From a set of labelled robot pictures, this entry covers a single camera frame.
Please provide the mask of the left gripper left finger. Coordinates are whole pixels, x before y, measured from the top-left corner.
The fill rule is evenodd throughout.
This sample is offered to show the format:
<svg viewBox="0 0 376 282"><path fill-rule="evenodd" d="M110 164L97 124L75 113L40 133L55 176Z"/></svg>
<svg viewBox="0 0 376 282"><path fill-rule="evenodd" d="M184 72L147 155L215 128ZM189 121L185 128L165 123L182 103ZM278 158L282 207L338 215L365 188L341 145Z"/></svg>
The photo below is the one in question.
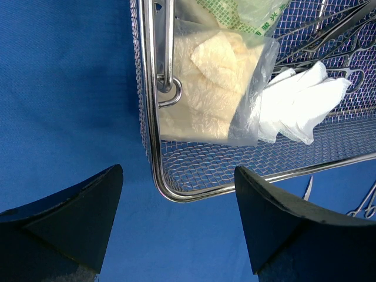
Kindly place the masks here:
<svg viewBox="0 0 376 282"><path fill-rule="evenodd" d="M1 281L96 281L122 187L117 164L1 212Z"/></svg>

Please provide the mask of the steel mesh instrument tray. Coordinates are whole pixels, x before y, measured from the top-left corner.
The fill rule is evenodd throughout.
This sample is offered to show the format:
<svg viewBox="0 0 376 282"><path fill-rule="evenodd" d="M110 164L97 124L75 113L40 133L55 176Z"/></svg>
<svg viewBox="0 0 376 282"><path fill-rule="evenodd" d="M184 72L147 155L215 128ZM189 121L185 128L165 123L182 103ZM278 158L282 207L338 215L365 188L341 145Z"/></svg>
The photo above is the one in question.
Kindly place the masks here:
<svg viewBox="0 0 376 282"><path fill-rule="evenodd" d="M158 191L170 201L194 202L234 192L234 170L244 166L268 182L277 182L375 159L375 15L370 15L335 47L352 59L330 59L333 72L355 68L355 86L343 102L314 129L306 146L280 137L273 145L225 146L162 141L155 107L156 71L150 63L156 48L149 34L151 20L144 12L150 1L131 1L140 132Z"/></svg>

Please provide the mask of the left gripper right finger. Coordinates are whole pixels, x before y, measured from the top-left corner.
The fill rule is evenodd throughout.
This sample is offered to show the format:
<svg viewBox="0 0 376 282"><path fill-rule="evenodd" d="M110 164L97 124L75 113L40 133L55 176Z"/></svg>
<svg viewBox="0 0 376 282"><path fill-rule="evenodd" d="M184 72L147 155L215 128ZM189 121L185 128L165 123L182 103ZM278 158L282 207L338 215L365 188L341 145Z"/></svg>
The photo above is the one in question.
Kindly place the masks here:
<svg viewBox="0 0 376 282"><path fill-rule="evenodd" d="M251 270L260 281L374 281L375 222L325 209L245 167L234 171Z"/></svg>

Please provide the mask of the steel surgical scissors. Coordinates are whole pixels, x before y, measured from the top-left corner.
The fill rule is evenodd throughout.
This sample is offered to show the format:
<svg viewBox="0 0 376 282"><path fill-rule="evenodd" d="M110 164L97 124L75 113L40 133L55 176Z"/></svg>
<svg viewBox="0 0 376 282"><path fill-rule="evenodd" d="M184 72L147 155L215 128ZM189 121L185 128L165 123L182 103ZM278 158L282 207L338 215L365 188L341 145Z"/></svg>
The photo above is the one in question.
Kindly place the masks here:
<svg viewBox="0 0 376 282"><path fill-rule="evenodd" d="M308 185L305 189L305 193L304 193L304 196L303 196L303 199L306 200L306 201L308 201L309 198L310 198L312 186L313 186L313 176L310 176L309 181L308 181Z"/></svg>

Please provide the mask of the steel hemostat clamp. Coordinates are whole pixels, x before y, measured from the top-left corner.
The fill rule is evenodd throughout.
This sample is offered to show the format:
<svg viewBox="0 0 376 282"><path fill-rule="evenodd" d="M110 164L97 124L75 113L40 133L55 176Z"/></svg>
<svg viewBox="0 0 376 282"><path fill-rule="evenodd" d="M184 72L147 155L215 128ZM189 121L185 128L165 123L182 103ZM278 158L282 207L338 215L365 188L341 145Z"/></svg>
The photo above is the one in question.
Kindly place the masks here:
<svg viewBox="0 0 376 282"><path fill-rule="evenodd" d="M364 212L363 217L365 219L372 218L375 215L375 187L376 184L374 183L358 207L355 210L349 211L346 215L357 217L360 212Z"/></svg>

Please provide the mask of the blue surgical drape cloth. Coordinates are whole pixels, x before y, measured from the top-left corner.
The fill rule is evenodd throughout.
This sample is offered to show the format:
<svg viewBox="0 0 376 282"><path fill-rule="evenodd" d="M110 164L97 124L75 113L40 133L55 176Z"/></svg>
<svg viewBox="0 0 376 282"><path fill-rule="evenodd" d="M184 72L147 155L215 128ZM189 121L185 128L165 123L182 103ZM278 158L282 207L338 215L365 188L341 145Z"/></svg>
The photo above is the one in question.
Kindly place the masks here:
<svg viewBox="0 0 376 282"><path fill-rule="evenodd" d="M99 281L258 281L235 193L173 203L157 191L133 46L129 1L1 1L1 211L120 164ZM347 214L375 159L311 175L310 202Z"/></svg>

